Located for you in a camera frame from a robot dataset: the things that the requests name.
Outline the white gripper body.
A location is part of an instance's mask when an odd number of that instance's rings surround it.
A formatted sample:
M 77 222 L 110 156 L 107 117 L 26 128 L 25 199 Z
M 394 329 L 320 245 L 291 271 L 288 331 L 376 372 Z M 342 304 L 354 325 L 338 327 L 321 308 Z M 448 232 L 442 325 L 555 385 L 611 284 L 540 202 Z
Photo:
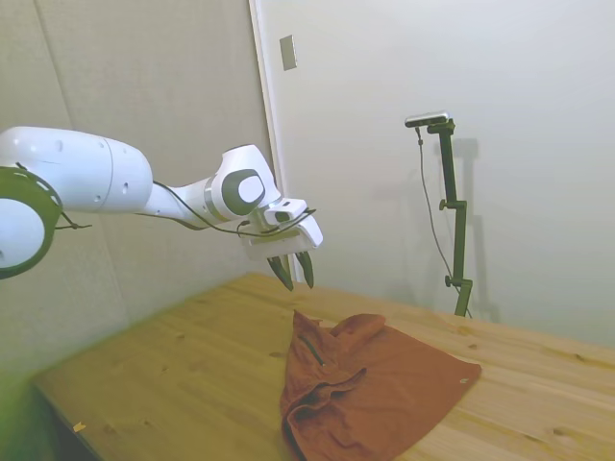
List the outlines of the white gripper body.
M 252 260 L 309 252 L 323 242 L 323 234 L 313 216 L 273 237 L 242 237 L 241 243 Z

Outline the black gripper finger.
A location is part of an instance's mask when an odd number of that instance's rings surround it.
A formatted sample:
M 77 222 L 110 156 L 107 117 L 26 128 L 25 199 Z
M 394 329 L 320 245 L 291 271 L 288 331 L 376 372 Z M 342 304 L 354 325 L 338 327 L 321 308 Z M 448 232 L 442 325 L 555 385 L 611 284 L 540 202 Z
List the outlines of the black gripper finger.
M 313 274 L 313 265 L 308 252 L 300 252 L 295 254 L 296 259 L 298 260 L 305 279 L 305 283 L 309 288 L 314 286 L 314 274 Z
M 282 260 L 278 256 L 268 257 L 267 262 L 278 278 L 278 280 L 283 284 L 283 286 L 288 290 L 292 291 L 294 289 L 292 277 L 286 271 L 283 266 Z

